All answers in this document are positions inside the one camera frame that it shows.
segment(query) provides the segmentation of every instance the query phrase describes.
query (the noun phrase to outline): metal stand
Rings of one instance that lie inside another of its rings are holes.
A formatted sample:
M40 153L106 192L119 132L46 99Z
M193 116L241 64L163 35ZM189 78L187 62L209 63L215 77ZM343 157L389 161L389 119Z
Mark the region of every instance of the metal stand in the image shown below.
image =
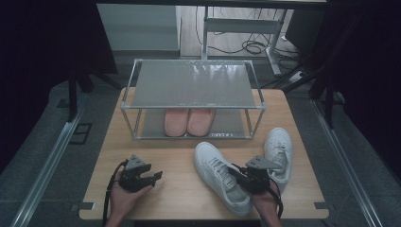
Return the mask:
M204 8L203 18L203 45L201 50L201 59L207 60L207 33L208 32L232 32L232 33L258 33L272 34L272 41L266 50L271 69L276 77L280 77L281 71L278 67L277 60L274 57L274 49L280 37L281 28L286 18L287 10L284 9L278 21L272 20L249 20L249 19L221 19L209 18L208 7Z

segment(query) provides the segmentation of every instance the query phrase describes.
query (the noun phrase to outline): glass shelf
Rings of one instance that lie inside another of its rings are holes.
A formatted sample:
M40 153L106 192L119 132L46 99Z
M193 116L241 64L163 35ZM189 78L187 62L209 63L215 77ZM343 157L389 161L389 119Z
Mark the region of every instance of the glass shelf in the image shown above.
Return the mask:
M250 78L251 61L135 60L120 108L134 139L200 138L165 135L169 108L215 109L201 138L251 139L266 104Z

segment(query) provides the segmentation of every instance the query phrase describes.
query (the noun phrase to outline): cable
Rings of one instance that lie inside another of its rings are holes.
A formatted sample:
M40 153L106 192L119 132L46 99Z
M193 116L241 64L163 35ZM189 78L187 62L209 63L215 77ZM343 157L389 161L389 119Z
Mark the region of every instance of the cable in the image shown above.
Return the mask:
M112 177L110 178L109 184L107 185L107 190L106 190L106 196L104 197L104 206L103 206L103 226L106 224L107 222L107 211L109 210L109 198L110 198L110 194L112 193L112 187L113 187L113 183L115 182L115 175L118 172L118 169L121 166L126 166L127 165L128 160L126 160L125 162L122 162L118 165L118 167L115 169L114 174L112 175Z

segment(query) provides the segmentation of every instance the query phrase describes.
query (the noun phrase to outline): wrist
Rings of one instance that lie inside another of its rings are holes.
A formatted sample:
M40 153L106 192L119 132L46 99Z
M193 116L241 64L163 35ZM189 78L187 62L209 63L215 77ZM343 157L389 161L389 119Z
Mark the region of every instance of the wrist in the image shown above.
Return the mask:
M109 216L109 219L107 220L107 223L105 227L116 227L120 226L121 222L123 221L124 216L118 213L111 213Z

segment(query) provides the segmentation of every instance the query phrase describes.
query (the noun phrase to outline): human hand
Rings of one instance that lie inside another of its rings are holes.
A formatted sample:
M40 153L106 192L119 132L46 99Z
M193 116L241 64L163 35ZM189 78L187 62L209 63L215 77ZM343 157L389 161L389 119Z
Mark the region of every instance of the human hand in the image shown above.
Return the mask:
M138 200L147 194L152 188L151 185L146 186L138 192L128 192L123 189L118 181L120 180L121 172L115 175L112 193L110 196L111 214L105 226L119 226L125 216L132 210Z
M270 188L279 195L279 190L274 181L270 180ZM270 227L281 226L280 219L277 215L277 202L268 191L260 194L252 194L254 207L259 213L260 217Z

